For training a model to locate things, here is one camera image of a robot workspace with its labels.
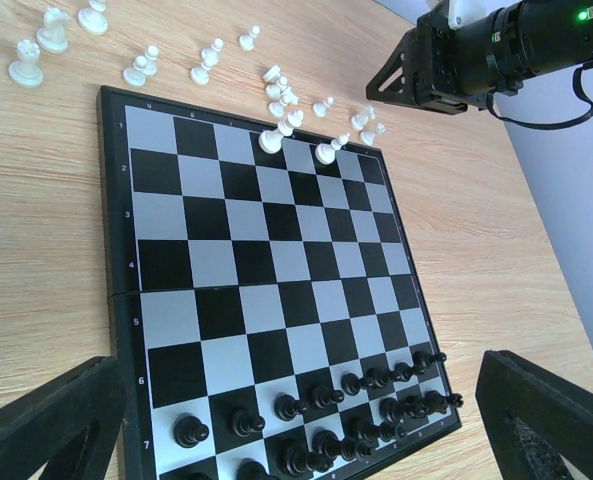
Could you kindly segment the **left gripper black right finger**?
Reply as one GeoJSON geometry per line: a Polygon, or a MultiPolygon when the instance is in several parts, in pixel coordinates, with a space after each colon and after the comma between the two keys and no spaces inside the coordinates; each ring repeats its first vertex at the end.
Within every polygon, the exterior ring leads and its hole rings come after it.
{"type": "Polygon", "coordinates": [[[484,353],[476,401],[505,479],[593,479],[593,393],[508,350],[484,353]]]}

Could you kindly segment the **white chess piece cluster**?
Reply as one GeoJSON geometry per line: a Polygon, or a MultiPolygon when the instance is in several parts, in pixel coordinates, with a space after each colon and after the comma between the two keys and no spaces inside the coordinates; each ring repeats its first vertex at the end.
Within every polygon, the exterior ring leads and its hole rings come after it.
{"type": "Polygon", "coordinates": [[[349,132],[340,134],[329,143],[321,143],[315,148],[315,157],[323,165],[332,164],[336,159],[336,153],[345,146],[351,134],[349,132]]]}

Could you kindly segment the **white king chess piece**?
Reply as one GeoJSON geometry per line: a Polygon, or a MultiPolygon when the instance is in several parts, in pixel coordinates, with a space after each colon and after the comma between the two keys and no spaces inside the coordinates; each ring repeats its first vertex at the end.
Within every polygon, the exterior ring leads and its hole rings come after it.
{"type": "Polygon", "coordinates": [[[273,130],[264,130],[258,139],[259,146],[267,154],[275,154],[282,148],[282,140],[291,136],[293,131],[302,126],[304,112],[302,110],[292,111],[280,120],[273,130]]]}

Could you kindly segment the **black king chess piece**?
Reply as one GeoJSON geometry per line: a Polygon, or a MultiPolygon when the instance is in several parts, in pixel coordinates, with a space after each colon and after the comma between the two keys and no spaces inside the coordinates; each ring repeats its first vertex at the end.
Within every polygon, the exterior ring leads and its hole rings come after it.
{"type": "Polygon", "coordinates": [[[375,424],[371,417],[357,413],[345,415],[343,426],[351,438],[367,442],[401,441],[407,436],[404,426],[400,423],[381,422],[375,424]]]}

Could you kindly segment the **black queen chess piece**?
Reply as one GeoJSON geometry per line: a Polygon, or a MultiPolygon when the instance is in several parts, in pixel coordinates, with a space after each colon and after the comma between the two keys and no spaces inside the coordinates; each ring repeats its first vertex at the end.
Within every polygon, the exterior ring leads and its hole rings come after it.
{"type": "Polygon", "coordinates": [[[317,431],[312,439],[312,448],[331,460],[341,457],[345,461],[367,462],[375,453],[372,445],[352,437],[340,440],[331,430],[317,431]]]}

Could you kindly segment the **black bishop chess piece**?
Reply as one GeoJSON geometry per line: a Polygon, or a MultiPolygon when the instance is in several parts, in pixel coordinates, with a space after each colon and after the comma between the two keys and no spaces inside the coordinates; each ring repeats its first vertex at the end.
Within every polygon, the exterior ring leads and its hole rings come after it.
{"type": "Polygon", "coordinates": [[[295,441],[283,443],[278,464],[281,471],[291,477],[313,472],[325,473],[329,470],[325,455],[310,451],[295,441]]]}

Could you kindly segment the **black knight chess piece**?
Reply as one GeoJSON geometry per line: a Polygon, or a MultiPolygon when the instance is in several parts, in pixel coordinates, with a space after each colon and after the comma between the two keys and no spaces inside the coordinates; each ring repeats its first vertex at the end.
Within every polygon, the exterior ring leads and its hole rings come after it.
{"type": "Polygon", "coordinates": [[[270,478],[271,476],[265,467],[261,463],[251,459],[242,462],[236,472],[237,480],[267,480],[270,478]]]}

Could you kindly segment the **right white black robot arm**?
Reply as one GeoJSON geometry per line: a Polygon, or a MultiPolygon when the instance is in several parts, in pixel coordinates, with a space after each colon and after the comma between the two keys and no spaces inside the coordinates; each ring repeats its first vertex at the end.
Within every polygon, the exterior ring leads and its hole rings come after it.
{"type": "Polygon", "coordinates": [[[448,115],[483,110],[532,78],[593,68],[593,1],[441,1],[368,82],[366,97],[448,115]]]}

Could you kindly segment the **white queen chess piece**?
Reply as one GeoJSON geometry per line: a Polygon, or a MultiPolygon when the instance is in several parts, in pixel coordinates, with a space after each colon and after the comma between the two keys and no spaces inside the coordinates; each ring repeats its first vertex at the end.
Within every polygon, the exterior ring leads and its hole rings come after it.
{"type": "Polygon", "coordinates": [[[270,100],[278,100],[290,89],[289,81],[279,65],[273,65],[261,76],[265,94],[270,100]]]}

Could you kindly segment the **white chess piece leftmost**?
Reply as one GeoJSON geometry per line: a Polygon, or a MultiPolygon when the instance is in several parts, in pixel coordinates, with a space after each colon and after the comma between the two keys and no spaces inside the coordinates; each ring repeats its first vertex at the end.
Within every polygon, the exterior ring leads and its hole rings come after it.
{"type": "Polygon", "coordinates": [[[16,47],[18,59],[8,67],[10,78],[18,85],[34,89],[43,82],[43,72],[38,66],[40,47],[29,39],[20,40],[16,47]]]}

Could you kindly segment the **black pawn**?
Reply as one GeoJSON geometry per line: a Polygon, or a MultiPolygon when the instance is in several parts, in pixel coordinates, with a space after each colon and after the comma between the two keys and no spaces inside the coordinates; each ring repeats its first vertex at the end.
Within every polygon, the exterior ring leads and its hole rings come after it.
{"type": "Polygon", "coordinates": [[[274,401],[274,413],[283,421],[291,421],[297,415],[304,415],[309,410],[307,401],[294,398],[292,395],[283,393],[274,401]]]}
{"type": "Polygon", "coordinates": [[[341,378],[341,388],[349,396],[356,396],[361,391],[368,391],[374,386],[374,378],[369,375],[358,377],[354,373],[346,373],[341,378]]]}
{"type": "Polygon", "coordinates": [[[318,385],[310,390],[310,402],[317,409],[324,409],[344,401],[345,394],[342,390],[333,389],[326,385],[318,385]]]}
{"type": "Polygon", "coordinates": [[[447,360],[447,355],[444,352],[431,353],[425,350],[418,350],[413,353],[412,359],[418,370],[426,371],[433,364],[444,363],[447,360]]]}
{"type": "Polygon", "coordinates": [[[210,435],[209,427],[194,415],[180,416],[173,425],[173,438],[182,448],[193,448],[210,435]]]}
{"type": "Polygon", "coordinates": [[[423,365],[409,365],[406,362],[399,362],[390,372],[390,378],[394,382],[408,382],[413,376],[423,375],[425,371],[426,369],[423,365]]]}
{"type": "Polygon", "coordinates": [[[401,379],[398,371],[382,367],[370,368],[367,371],[367,375],[373,379],[374,387],[379,389],[385,388],[392,382],[396,382],[401,379]]]}
{"type": "Polygon", "coordinates": [[[266,421],[262,416],[247,409],[236,410],[231,419],[231,428],[239,437],[261,433],[265,425],[266,421]]]}

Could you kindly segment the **white pawn top centre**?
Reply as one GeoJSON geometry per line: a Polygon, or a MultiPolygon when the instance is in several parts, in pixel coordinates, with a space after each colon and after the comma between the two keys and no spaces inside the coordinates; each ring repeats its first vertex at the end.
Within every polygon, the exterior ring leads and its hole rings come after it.
{"type": "Polygon", "coordinates": [[[238,38],[239,46],[244,51],[252,51],[255,48],[255,41],[260,35],[261,29],[258,25],[253,25],[249,31],[238,38]]]}

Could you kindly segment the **black pawn lower right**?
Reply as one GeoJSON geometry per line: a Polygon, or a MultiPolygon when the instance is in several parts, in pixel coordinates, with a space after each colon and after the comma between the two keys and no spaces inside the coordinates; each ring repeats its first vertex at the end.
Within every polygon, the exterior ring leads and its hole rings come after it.
{"type": "Polygon", "coordinates": [[[370,368],[367,371],[367,375],[373,379],[374,387],[379,389],[385,388],[392,382],[396,382],[401,379],[398,371],[382,367],[370,368]]]}

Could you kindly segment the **white pawn extra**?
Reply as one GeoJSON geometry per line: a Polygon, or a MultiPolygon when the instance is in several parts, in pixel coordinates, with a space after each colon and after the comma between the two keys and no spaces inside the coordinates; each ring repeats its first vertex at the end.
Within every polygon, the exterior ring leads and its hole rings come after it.
{"type": "Polygon", "coordinates": [[[155,75],[158,71],[157,60],[159,56],[159,49],[156,45],[149,45],[145,52],[144,57],[146,58],[146,67],[144,74],[147,77],[155,75]]]}

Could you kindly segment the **black and white chessboard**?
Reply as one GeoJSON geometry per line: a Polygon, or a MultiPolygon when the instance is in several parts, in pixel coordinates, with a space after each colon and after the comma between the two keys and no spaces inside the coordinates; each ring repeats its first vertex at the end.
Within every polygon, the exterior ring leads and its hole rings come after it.
{"type": "Polygon", "coordinates": [[[346,373],[442,352],[381,151],[348,144],[323,165],[319,134],[297,130],[271,155],[263,122],[106,86],[97,102],[123,478],[233,479],[251,459],[283,479],[284,442],[350,437],[350,413],[402,424],[403,440],[324,473],[364,479],[460,427],[457,408],[423,404],[427,391],[453,393],[445,362],[324,409],[310,402],[315,386],[342,390],[346,373]],[[280,420],[283,393],[308,412],[280,420]],[[237,436],[238,409],[262,416],[263,431],[237,436]],[[172,433],[187,414],[210,429],[189,449],[172,433]]]}

